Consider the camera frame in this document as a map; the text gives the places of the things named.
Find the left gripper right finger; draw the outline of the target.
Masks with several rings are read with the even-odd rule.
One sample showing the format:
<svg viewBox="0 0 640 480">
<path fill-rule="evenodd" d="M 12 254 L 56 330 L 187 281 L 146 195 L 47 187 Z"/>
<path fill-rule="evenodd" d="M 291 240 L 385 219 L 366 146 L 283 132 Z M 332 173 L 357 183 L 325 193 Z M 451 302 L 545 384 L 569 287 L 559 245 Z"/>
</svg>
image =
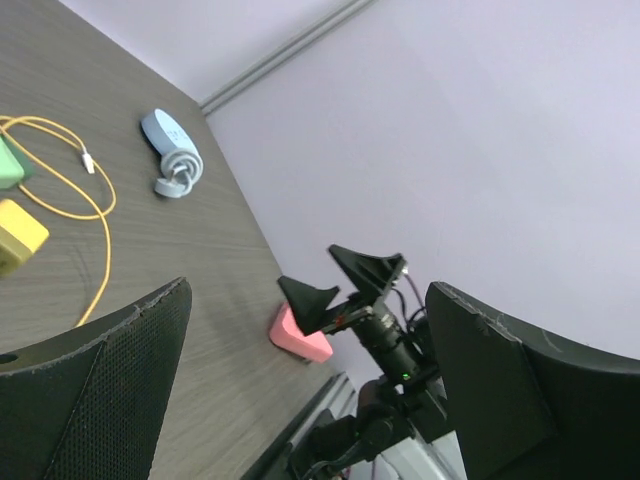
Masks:
<svg viewBox="0 0 640 480">
<path fill-rule="evenodd" d="M 639 363 L 509 316 L 444 282 L 426 293 L 470 479 L 636 479 Z"/>
</svg>

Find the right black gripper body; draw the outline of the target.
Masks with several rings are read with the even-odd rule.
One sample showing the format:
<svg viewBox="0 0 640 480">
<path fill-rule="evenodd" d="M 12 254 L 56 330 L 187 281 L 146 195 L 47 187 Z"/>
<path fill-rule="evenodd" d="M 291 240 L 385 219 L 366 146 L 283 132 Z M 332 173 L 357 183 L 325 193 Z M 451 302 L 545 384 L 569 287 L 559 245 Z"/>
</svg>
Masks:
<svg viewBox="0 0 640 480">
<path fill-rule="evenodd" d="M 386 297 L 395 287 L 386 288 L 372 304 L 355 292 L 335 307 L 329 307 L 339 293 L 338 287 L 320 289 L 321 331 L 335 335 L 352 330 L 385 375 L 420 375 L 423 358 L 396 315 L 386 305 Z"/>
</svg>

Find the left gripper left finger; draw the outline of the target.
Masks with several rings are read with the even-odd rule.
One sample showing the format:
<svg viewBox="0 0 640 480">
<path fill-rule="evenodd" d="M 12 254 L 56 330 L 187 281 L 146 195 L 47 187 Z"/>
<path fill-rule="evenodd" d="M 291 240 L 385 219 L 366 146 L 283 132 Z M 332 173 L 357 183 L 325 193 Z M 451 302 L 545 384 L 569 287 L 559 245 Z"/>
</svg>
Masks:
<svg viewBox="0 0 640 480">
<path fill-rule="evenodd" d="M 191 286 L 177 278 L 2 354 L 2 478 L 148 478 L 191 307 Z"/>
</svg>

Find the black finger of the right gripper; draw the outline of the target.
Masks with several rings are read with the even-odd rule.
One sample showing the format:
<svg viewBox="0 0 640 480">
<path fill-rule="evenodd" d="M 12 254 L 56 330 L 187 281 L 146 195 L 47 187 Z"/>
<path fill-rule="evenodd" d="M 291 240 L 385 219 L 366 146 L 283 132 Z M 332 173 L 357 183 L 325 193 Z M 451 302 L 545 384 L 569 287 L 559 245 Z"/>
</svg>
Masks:
<svg viewBox="0 0 640 480">
<path fill-rule="evenodd" d="M 319 289 L 288 276 L 277 280 L 291 309 L 296 325 L 305 335 L 327 328 L 334 321 L 335 313 L 329 308 L 340 292 L 338 286 Z"/>
<path fill-rule="evenodd" d="M 404 257 L 397 253 L 378 257 L 333 244 L 328 253 L 356 288 L 367 305 L 385 298 L 404 270 Z"/>
</svg>

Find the pink triangular power socket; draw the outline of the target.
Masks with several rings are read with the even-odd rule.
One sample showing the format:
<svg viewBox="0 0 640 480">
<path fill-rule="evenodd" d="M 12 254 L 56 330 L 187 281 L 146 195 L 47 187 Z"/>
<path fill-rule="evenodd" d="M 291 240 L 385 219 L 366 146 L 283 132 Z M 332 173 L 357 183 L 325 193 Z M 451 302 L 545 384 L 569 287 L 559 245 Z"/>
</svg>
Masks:
<svg viewBox="0 0 640 480">
<path fill-rule="evenodd" d="M 286 302 L 269 330 L 269 339 L 275 346 L 308 362 L 324 363 L 333 356 L 333 348 L 322 332 L 305 335 L 299 329 Z"/>
</svg>

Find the light blue cable holder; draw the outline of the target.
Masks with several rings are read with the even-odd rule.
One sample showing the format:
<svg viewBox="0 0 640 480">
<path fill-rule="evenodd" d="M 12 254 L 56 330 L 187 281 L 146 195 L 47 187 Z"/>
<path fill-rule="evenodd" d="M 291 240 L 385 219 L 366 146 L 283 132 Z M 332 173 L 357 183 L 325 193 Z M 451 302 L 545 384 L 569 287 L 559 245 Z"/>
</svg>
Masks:
<svg viewBox="0 0 640 480">
<path fill-rule="evenodd" d="M 158 108 L 144 116 L 140 126 L 160 156 L 161 176 L 154 191 L 170 199 L 187 196 L 204 172 L 204 161 L 191 137 L 171 115 Z"/>
</svg>

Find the green cube plug adapter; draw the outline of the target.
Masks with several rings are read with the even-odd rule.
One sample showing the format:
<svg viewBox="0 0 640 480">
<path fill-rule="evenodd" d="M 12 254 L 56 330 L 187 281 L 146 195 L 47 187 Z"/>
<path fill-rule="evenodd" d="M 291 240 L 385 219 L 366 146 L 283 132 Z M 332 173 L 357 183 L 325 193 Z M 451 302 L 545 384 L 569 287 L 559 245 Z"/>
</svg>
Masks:
<svg viewBox="0 0 640 480">
<path fill-rule="evenodd" d="M 5 135 L 1 136 L 0 188 L 9 190 L 27 181 L 35 172 L 32 161 Z"/>
</svg>

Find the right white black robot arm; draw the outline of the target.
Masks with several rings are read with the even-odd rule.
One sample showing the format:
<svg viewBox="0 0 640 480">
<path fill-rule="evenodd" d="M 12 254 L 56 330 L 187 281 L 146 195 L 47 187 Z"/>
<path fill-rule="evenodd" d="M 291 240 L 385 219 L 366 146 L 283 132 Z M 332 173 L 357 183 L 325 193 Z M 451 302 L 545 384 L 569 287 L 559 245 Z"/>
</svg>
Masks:
<svg viewBox="0 0 640 480">
<path fill-rule="evenodd" d="M 329 254 L 355 290 L 336 304 L 338 288 L 319 289 L 282 276 L 280 289 L 305 334 L 350 330 L 382 375 L 365 383 L 351 414 L 328 412 L 290 450 L 293 479 L 343 479 L 347 469 L 382 458 L 400 479 L 465 479 L 422 294 L 413 314 L 387 306 L 408 275 L 401 254 L 378 257 L 333 244 Z"/>
</svg>

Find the aluminium frame rail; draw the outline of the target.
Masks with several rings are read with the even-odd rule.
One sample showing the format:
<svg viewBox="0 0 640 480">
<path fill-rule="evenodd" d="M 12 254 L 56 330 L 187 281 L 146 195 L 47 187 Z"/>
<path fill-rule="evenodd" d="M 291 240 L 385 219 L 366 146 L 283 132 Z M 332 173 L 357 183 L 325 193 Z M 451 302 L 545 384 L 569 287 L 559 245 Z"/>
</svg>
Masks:
<svg viewBox="0 0 640 480">
<path fill-rule="evenodd" d="M 289 471 L 289 459 L 307 432 L 353 413 L 356 403 L 357 394 L 348 376 L 345 373 L 334 375 L 276 436 L 241 479 L 296 479 L 296 475 Z"/>
</svg>

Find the vertical aluminium corner post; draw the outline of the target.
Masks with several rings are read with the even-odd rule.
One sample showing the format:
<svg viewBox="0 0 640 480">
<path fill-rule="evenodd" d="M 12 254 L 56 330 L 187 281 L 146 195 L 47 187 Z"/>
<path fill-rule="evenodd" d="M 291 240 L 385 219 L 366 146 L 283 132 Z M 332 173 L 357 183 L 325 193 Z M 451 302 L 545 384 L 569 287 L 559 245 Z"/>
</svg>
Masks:
<svg viewBox="0 0 640 480">
<path fill-rule="evenodd" d="M 209 117 L 264 77 L 283 67 L 304 50 L 375 4 L 374 0 L 342 2 L 208 96 L 200 104 L 202 114 Z"/>
</svg>

